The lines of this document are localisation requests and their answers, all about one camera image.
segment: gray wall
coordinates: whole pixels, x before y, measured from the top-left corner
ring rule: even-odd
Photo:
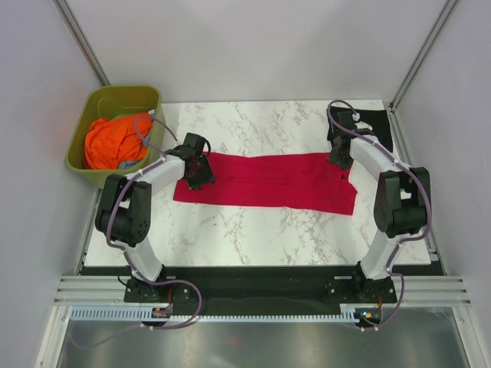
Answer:
[[[34,365],[94,188],[64,154],[97,82],[50,0],[0,11],[0,366]]]
[[[444,0],[68,0],[107,77],[164,102],[396,93]]]
[[[437,241],[491,347],[491,2],[460,2],[399,109],[432,178]]]

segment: red towel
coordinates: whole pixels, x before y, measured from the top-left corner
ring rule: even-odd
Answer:
[[[289,207],[353,215],[356,189],[349,171],[326,153],[244,157],[211,153],[216,182],[190,190],[177,182],[174,200],[207,205]]]

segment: white marble surface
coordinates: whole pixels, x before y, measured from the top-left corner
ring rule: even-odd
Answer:
[[[352,101],[379,110],[379,100]],[[183,139],[205,136],[213,150],[243,156],[329,151],[327,101],[172,103],[166,121]],[[174,146],[168,136],[164,147]],[[172,200],[174,185],[154,194],[150,241],[167,266],[354,265],[376,232],[376,182],[354,163],[350,182],[358,195],[352,216],[287,208],[195,205]],[[398,264],[429,264],[424,241],[401,250]],[[86,266],[119,266],[122,253],[94,230]]]

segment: orange cloth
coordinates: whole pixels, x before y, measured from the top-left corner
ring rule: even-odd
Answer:
[[[147,154],[147,147],[134,129],[137,117],[148,113],[136,113],[128,117],[95,120],[85,137],[85,160],[91,169],[117,169],[123,161],[139,161]],[[151,119],[138,120],[138,130],[147,136],[152,129]]]

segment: plastic basket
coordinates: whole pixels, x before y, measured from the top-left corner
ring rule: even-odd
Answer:
[[[160,154],[149,148],[145,157],[129,169],[84,169],[84,143],[91,124],[100,117],[114,119],[115,117],[155,110],[155,117],[165,123],[160,103],[160,92],[150,86],[107,86],[93,92],[87,99],[77,128],[71,138],[65,157],[67,166],[99,188],[103,188],[106,178],[110,174],[126,175],[155,162]],[[162,146],[164,130],[163,126],[154,123],[150,131],[150,142],[158,147]]]

